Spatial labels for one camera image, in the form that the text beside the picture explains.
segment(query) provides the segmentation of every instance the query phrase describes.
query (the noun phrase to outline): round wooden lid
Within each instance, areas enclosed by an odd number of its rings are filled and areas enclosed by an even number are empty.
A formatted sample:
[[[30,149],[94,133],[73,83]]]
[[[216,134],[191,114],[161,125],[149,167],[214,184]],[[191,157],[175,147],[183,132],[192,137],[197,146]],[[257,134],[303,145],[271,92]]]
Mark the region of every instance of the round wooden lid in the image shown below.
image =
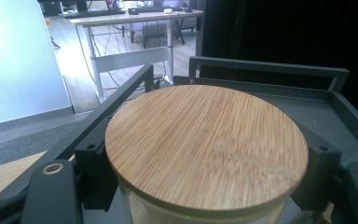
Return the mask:
[[[113,116],[105,145],[131,190],[197,214],[281,203],[308,162],[301,131],[281,110],[212,86],[169,87],[132,100]]]

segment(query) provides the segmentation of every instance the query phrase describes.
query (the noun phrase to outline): gray carpet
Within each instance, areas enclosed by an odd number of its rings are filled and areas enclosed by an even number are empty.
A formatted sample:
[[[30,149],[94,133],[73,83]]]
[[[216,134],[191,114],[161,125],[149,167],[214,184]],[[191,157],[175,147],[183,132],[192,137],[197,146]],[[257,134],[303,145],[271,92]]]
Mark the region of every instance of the gray carpet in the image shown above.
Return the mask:
[[[0,143],[0,165],[46,151],[64,138],[77,122]]]

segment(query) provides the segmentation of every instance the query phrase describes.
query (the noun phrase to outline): table surface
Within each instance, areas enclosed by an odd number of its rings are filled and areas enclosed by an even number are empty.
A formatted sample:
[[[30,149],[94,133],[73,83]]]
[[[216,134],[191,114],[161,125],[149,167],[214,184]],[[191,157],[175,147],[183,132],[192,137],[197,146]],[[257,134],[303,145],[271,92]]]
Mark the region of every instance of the table surface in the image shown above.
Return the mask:
[[[69,20],[74,25],[82,25],[84,27],[103,26],[110,24],[132,23],[138,21],[159,21],[167,19],[185,19],[192,17],[201,17],[203,11],[193,10],[192,12],[173,12],[173,14],[164,14],[163,12],[147,12],[139,13],[139,15],[130,15],[128,12],[125,14],[102,16],[102,17],[88,17],[80,19]]]
[[[130,190],[199,211],[282,202],[308,162],[301,131],[281,110],[212,86],[169,87],[132,100],[113,116],[105,145]]]

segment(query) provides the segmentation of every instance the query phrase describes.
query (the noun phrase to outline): chair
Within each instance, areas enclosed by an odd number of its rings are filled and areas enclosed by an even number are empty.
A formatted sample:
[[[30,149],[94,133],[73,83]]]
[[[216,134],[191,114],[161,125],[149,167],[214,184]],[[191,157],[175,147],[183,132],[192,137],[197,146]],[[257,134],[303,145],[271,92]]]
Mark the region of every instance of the chair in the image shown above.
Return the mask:
[[[162,1],[163,6],[169,7],[183,7],[187,4],[183,0],[168,0]],[[197,19],[196,18],[187,18],[181,20],[172,21],[172,34],[176,35],[176,39],[181,38],[182,44],[185,44],[183,38],[182,30],[191,29],[193,30],[196,27]],[[166,36],[166,21],[147,21],[147,22],[138,22],[131,25],[131,43],[133,43],[134,31],[141,31],[143,37],[143,47],[147,48],[147,41],[150,38],[163,37]]]

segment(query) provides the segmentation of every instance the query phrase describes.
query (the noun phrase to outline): desk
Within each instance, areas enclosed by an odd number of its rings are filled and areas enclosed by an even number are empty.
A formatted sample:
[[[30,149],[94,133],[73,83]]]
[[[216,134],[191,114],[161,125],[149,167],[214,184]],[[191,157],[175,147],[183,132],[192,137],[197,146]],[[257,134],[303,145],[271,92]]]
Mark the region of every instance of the desk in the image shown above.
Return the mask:
[[[173,45],[172,45],[172,25],[171,21],[174,19],[185,19],[203,16],[203,11],[193,10],[193,12],[174,12],[173,14],[164,14],[163,12],[149,12],[140,13],[139,15],[130,15],[128,13],[114,16],[81,18],[70,20],[74,25],[81,25],[86,31],[86,36],[89,44],[89,54],[91,57],[92,70],[95,76],[95,82],[97,85],[97,95],[101,102],[105,100],[103,95],[102,82],[100,73],[111,70],[118,70],[122,68],[133,67],[137,65],[143,65],[147,63],[157,63],[168,61],[168,70],[166,81],[172,84],[173,78]],[[167,20],[167,47],[144,49],[140,51],[126,52],[115,55],[106,55],[97,57],[95,55],[95,49],[92,43],[91,28],[96,26],[133,23],[142,21],[162,21]],[[197,40],[202,39],[202,26],[197,27]]]

